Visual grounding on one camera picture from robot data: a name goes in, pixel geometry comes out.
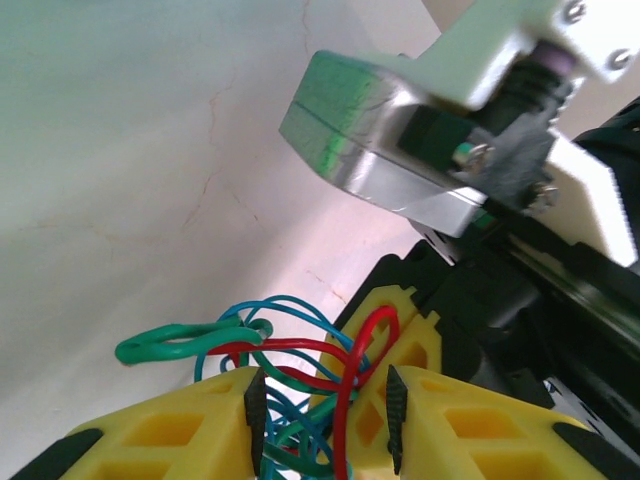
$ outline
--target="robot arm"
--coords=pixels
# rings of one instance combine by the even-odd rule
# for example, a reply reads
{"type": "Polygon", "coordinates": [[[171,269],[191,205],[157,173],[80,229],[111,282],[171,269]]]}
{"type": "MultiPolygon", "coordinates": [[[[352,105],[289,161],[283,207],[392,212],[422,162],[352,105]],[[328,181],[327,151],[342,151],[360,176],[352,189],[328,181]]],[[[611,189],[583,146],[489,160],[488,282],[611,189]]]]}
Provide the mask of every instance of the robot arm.
{"type": "Polygon", "coordinates": [[[478,0],[416,60],[319,52],[281,133],[333,185],[446,235],[504,209],[629,266],[615,175],[553,129],[585,80],[631,65],[629,8],[478,0]]]}

